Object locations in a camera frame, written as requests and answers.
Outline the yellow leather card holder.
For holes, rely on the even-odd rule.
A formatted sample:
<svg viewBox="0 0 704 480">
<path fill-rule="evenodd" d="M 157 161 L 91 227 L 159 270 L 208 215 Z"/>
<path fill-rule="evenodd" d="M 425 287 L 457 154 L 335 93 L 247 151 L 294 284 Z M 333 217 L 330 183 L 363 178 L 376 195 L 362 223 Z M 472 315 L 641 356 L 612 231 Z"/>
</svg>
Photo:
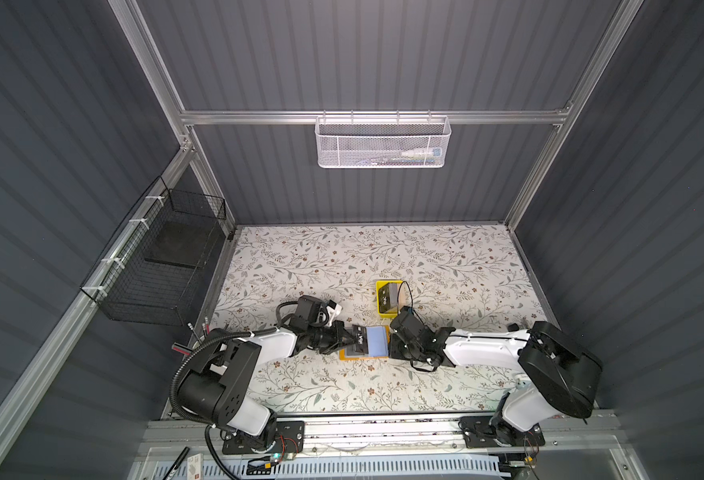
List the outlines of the yellow leather card holder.
<svg viewBox="0 0 704 480">
<path fill-rule="evenodd" d="M 379 359 L 389 357 L 390 329 L 388 326 L 365 326 L 367 328 L 369 354 L 365 357 L 355 357 L 348 354 L 348 347 L 339 352 L 342 361 Z"/>
</svg>

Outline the yellow plastic card tray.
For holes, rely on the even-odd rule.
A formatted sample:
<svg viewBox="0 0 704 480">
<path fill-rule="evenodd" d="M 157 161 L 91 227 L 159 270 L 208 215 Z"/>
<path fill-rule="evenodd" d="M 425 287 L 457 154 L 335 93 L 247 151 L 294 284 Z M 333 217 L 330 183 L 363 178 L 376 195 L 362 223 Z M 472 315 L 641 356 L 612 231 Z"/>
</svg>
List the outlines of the yellow plastic card tray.
<svg viewBox="0 0 704 480">
<path fill-rule="evenodd" d="M 402 280 L 378 280 L 376 282 L 376 302 L 378 314 L 382 318 L 395 318 L 402 309 Z"/>
</svg>

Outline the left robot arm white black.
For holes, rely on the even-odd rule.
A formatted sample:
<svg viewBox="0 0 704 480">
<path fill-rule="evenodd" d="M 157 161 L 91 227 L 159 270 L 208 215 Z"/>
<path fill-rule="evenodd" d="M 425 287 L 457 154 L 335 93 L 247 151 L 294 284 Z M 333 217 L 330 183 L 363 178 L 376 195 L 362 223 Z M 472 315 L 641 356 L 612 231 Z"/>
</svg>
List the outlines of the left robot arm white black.
<svg viewBox="0 0 704 480">
<path fill-rule="evenodd" d="M 169 402 L 186 420 L 219 427 L 261 443 L 273 441 L 276 413 L 248 396 L 257 368 L 305 350 L 331 355 L 367 347 L 364 329 L 350 328 L 332 300 L 303 295 L 276 309 L 276 325 L 248 332 L 214 329 L 174 374 Z"/>
</svg>

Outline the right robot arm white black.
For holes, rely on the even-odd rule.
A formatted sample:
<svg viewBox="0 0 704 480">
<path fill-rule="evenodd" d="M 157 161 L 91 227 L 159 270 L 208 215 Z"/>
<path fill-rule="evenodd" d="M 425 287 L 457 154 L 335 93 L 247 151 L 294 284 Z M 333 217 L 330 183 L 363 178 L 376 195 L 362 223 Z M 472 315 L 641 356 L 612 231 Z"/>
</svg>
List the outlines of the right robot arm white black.
<svg viewBox="0 0 704 480">
<path fill-rule="evenodd" d="M 489 433 L 505 444 L 558 414 L 586 420 L 593 413 L 603 363 L 547 321 L 506 333 L 433 330 L 405 307 L 390 330 L 390 357 L 418 371 L 480 365 L 524 375 L 523 385 L 504 394 L 490 420 Z"/>
</svg>

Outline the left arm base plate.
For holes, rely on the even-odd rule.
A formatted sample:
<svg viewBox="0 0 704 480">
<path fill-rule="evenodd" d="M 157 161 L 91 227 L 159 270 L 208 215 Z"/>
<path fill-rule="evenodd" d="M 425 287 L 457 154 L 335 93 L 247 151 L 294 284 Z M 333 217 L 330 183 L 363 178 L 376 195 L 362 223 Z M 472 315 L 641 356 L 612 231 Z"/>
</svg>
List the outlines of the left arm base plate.
<svg viewBox="0 0 704 480">
<path fill-rule="evenodd" d="M 304 448 L 305 430 L 304 421 L 285 419 L 268 422 L 264 431 L 256 436 L 241 430 L 225 430 L 221 452 L 225 455 L 298 454 Z"/>
</svg>

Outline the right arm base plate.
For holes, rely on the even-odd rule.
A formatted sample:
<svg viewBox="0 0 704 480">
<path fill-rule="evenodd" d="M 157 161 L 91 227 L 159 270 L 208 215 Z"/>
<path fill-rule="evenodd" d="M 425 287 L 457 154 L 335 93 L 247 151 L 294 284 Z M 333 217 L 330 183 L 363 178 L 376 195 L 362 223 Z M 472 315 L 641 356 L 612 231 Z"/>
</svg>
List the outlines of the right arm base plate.
<svg viewBox="0 0 704 480">
<path fill-rule="evenodd" d="M 463 416 L 459 429 L 468 448 L 533 447 L 546 445 L 539 424 L 528 431 L 519 431 L 504 421 L 495 422 L 492 416 Z"/>
</svg>

